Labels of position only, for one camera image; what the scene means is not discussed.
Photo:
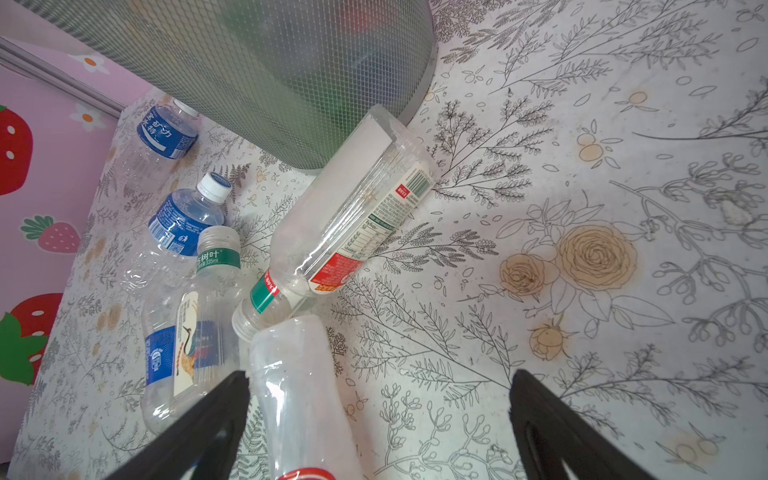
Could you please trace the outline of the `clear bottle green cap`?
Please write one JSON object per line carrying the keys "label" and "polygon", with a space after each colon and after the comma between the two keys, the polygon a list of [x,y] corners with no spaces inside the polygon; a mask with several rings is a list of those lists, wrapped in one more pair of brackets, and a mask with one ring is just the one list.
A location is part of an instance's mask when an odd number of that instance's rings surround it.
{"label": "clear bottle green cap", "polygon": [[244,294],[241,241],[236,230],[212,226],[199,238],[196,271],[178,286],[163,286],[142,311],[145,338],[174,326],[173,374],[145,388],[147,429],[158,435],[239,368],[231,317]]}

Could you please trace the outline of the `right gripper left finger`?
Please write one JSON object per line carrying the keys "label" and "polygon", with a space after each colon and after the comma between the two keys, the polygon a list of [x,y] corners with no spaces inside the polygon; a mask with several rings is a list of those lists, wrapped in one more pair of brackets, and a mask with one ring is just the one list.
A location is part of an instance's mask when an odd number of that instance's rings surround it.
{"label": "right gripper left finger", "polygon": [[231,373],[208,395],[116,471],[111,479],[227,479],[245,430],[250,403],[244,371]]}

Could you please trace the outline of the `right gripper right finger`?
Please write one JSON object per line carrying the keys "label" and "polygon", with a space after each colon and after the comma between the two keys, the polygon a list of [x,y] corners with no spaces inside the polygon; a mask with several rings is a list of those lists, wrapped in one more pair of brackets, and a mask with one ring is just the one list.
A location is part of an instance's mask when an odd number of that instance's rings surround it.
{"label": "right gripper right finger", "polygon": [[652,476],[524,369],[509,391],[509,418],[529,479],[650,479]]}

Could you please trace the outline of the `clear bottle red round label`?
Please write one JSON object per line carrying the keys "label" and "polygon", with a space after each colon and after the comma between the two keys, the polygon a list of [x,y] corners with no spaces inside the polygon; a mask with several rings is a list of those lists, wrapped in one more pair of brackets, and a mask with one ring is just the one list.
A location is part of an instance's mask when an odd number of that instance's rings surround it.
{"label": "clear bottle red round label", "polygon": [[319,317],[296,317],[258,332],[249,377],[273,479],[364,477]]}

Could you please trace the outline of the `small bottle blue label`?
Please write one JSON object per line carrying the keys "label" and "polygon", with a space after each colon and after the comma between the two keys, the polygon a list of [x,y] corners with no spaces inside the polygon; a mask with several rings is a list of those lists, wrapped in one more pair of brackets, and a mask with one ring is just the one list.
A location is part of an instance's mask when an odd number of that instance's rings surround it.
{"label": "small bottle blue label", "polygon": [[167,327],[145,338],[146,385],[166,380],[173,374],[176,328]]}

